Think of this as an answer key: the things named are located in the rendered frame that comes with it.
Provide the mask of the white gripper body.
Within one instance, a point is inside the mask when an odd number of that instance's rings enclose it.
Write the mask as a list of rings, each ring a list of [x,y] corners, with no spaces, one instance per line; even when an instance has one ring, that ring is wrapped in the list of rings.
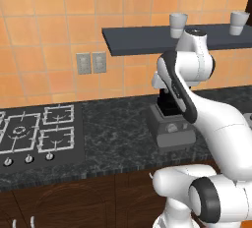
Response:
[[[169,89],[171,85],[170,76],[161,76],[158,72],[154,72],[152,78],[152,87],[155,89]]]

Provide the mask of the grey blender base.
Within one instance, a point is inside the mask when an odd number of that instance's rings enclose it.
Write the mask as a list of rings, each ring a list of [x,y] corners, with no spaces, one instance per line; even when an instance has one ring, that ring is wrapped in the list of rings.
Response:
[[[196,142],[194,127],[182,115],[164,116],[152,104],[146,111],[146,119],[160,154],[189,148]]]

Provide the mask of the white cup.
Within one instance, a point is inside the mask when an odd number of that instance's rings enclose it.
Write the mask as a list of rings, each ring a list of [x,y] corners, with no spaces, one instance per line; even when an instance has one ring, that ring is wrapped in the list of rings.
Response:
[[[182,13],[173,13],[169,15],[170,36],[179,38],[184,31],[188,16]]]
[[[229,33],[231,35],[241,35],[250,14],[244,11],[233,11],[230,14]]]

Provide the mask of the dark wood cupboard door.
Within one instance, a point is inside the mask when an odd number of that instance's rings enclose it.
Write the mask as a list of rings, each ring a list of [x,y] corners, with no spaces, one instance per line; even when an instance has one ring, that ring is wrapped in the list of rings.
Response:
[[[25,220],[35,228],[115,228],[114,177],[15,190]]]
[[[13,228],[15,202],[11,193],[0,192],[0,228]]]
[[[116,228],[153,228],[165,198],[156,194],[150,175],[156,168],[115,176]]]

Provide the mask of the black gas hob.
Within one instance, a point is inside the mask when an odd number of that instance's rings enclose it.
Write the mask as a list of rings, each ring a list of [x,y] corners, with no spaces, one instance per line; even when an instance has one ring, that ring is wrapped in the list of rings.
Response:
[[[51,152],[53,160],[46,160]],[[31,155],[34,161],[26,164]],[[4,161],[13,160],[10,166]],[[63,103],[0,109],[0,174],[83,161],[82,104]]]

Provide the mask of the dark wall shelf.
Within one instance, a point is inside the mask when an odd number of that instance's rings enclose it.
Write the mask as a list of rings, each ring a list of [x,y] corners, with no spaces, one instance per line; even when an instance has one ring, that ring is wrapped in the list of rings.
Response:
[[[229,24],[188,25],[186,28],[203,30],[208,36],[209,50],[252,48],[252,27],[247,25],[241,35],[230,35]],[[169,26],[104,28],[102,35],[111,56],[158,54],[177,44],[177,39],[170,37]]]

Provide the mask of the grey wall socket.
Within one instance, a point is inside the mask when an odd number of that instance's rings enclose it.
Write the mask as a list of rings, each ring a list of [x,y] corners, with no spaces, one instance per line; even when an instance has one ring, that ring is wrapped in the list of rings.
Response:
[[[77,53],[77,68],[80,75],[87,75],[92,72],[91,67],[91,54],[90,53]]]
[[[105,52],[93,53],[93,69],[96,74],[106,72],[106,53]]]

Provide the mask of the dark wall cupboard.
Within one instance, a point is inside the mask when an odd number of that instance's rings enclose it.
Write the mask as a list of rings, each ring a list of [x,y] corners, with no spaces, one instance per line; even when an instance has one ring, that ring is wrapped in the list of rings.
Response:
[[[248,0],[245,12],[249,14],[246,25],[252,27],[252,0]]]

